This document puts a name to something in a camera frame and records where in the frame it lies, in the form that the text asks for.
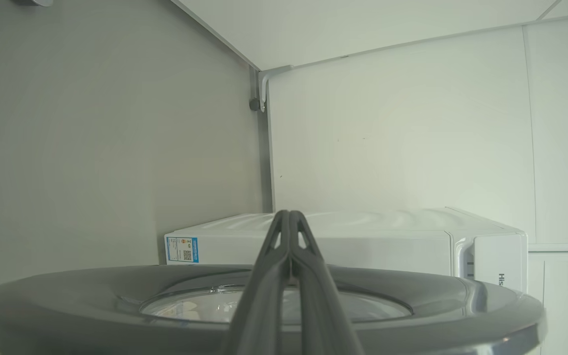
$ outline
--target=washing machine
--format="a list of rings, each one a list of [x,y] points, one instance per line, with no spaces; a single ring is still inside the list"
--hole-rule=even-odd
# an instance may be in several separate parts
[[[527,292],[527,234],[444,207],[306,215],[330,265],[423,272]],[[166,263],[255,261],[272,213],[231,216],[165,235]]]
[[[545,337],[542,304],[518,290],[327,265],[300,212],[271,216],[264,234],[252,265],[101,268],[0,285],[0,353],[521,355]]]

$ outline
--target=washing machine door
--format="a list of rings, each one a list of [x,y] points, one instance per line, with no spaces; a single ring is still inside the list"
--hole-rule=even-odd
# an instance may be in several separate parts
[[[269,245],[262,260],[285,261],[281,274],[260,262],[162,265],[0,285],[0,353],[521,355],[545,335],[543,306],[520,292],[388,270],[303,274]],[[334,299],[316,297],[331,288]]]

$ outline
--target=shelf bracket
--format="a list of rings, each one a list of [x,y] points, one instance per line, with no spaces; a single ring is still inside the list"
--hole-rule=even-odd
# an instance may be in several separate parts
[[[273,68],[269,70],[260,71],[257,74],[257,81],[258,81],[258,94],[260,96],[260,110],[264,112],[266,108],[266,83],[269,79],[277,74],[281,74],[282,72],[286,72],[289,70],[293,70],[292,65],[286,65],[284,67]]]

